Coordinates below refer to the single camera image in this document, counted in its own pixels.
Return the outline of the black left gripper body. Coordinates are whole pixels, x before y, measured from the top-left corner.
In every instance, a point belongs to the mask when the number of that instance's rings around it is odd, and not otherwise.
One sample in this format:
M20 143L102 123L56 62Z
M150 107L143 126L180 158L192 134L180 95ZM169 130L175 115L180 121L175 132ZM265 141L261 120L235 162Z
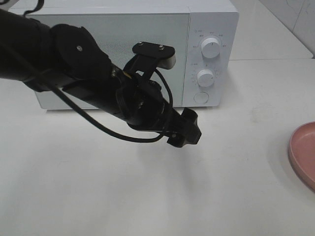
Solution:
M168 84L157 70L160 59L134 56L117 72L115 89L115 116L139 131L177 132L184 123L183 116L176 112L169 101L163 98L159 83L151 80L156 73L164 86Z

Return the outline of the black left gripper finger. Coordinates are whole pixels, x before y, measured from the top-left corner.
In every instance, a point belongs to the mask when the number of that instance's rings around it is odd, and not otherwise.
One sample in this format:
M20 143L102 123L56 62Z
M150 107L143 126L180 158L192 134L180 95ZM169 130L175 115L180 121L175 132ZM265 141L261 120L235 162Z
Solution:
M184 120L189 121L194 125L197 125L198 114L194 110L190 108L184 108L181 117Z
M167 131L167 143L182 148L184 145L196 145L201 137L201 131L196 123L172 124Z

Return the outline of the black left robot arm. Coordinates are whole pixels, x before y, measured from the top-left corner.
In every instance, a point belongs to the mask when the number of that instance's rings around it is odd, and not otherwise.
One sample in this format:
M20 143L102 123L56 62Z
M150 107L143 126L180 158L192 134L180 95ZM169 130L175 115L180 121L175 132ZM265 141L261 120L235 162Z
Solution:
M178 113L173 98L161 93L167 82L151 79L159 69L171 69L175 49L140 42L134 57L119 68L83 27L53 27L5 10L0 12L0 76L37 92L51 91L85 120L106 134L134 143L153 143L162 137L181 148L201 137L197 113ZM103 126L78 105L75 97L123 120L137 131L156 132L154 138L134 138Z

